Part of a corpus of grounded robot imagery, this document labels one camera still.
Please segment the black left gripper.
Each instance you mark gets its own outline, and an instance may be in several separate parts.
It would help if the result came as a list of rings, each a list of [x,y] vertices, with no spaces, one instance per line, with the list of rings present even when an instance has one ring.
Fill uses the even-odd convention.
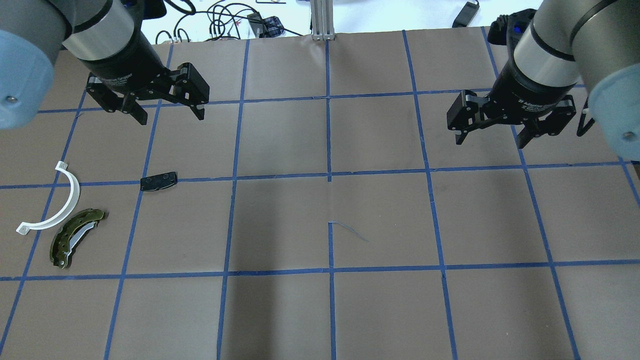
[[[142,126],[148,114],[140,101],[162,100],[190,108],[205,119],[210,101],[210,85],[192,63],[182,63],[170,71],[151,47],[128,47],[99,60],[81,60],[89,69],[86,91],[106,112],[121,112]]]

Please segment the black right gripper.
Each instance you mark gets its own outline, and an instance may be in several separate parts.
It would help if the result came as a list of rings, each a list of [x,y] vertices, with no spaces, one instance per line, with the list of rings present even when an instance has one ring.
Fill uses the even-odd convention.
[[[516,146],[523,150],[533,139],[557,136],[576,116],[573,95],[567,95],[577,84],[549,86],[525,76],[514,64],[506,64],[486,96],[462,89],[446,112],[446,128],[461,146],[470,132],[486,129],[495,120],[516,125],[523,120]]]

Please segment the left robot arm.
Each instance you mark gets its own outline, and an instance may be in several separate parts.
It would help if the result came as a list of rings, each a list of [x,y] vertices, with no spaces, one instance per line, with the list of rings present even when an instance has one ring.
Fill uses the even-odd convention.
[[[194,15],[194,4],[173,0],[3,0],[0,3],[0,80],[3,130],[32,121],[54,82],[61,50],[88,70],[86,92],[108,113],[146,125],[141,101],[189,107],[204,120],[210,85],[191,63],[167,68],[142,32],[172,7]]]

